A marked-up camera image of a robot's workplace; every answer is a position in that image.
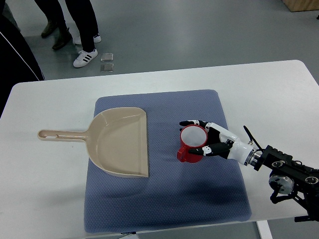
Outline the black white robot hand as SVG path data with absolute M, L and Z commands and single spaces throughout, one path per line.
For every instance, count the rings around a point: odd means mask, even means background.
M 238 136 L 225 128 L 201 120 L 186 120 L 179 123 L 183 128 L 188 125 L 199 125 L 207 132 L 207 142 L 202 148 L 190 149 L 189 153 L 204 156 L 221 156 L 225 159 L 234 159 L 247 165 L 251 162 L 256 149 L 243 143 Z

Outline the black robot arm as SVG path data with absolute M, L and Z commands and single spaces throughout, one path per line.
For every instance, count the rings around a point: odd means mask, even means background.
M 306 216 L 295 217 L 295 222 L 319 220 L 319 171 L 293 160 L 271 146 L 261 148 L 251 132 L 243 126 L 248 134 L 249 143 L 255 143 L 258 149 L 249 157 L 245 165 L 252 165 L 258 171 L 261 166 L 271 169 L 269 185 L 273 189 L 270 200 L 273 204 L 285 200 L 294 200 L 307 212 Z

